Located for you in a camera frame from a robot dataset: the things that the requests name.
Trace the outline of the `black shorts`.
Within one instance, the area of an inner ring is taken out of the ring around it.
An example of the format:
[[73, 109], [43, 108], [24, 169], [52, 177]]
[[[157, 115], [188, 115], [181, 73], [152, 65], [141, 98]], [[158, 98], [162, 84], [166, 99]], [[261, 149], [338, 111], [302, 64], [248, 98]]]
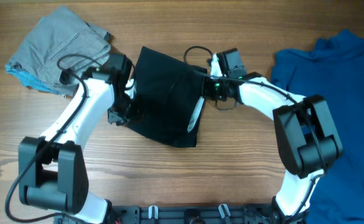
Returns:
[[207, 69], [142, 47], [136, 64], [136, 96], [143, 117], [127, 127], [172, 147], [197, 145], [202, 76]]

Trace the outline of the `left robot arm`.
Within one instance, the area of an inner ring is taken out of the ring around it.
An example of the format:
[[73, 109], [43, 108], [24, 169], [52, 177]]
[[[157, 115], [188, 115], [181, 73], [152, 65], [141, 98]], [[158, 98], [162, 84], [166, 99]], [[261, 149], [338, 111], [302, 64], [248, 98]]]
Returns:
[[111, 54], [105, 64], [92, 60], [81, 75], [60, 68], [60, 82], [78, 81], [72, 101], [40, 137], [25, 137], [18, 148], [19, 175], [6, 197], [5, 211], [11, 219], [10, 199], [19, 191], [21, 204], [50, 210], [49, 217], [63, 223], [116, 223], [109, 200], [89, 191], [83, 149], [103, 114], [110, 122], [126, 124], [131, 117], [132, 61]]

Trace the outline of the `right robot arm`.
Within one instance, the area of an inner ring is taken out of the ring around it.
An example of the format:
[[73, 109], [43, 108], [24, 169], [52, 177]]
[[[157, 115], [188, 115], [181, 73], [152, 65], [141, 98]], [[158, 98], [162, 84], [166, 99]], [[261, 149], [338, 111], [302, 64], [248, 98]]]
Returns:
[[274, 123], [278, 153], [286, 172], [271, 205], [273, 223], [293, 223], [308, 214], [318, 183], [342, 155], [343, 147], [326, 100], [283, 90], [262, 75], [246, 71], [237, 49], [211, 54], [202, 95], [233, 98]]

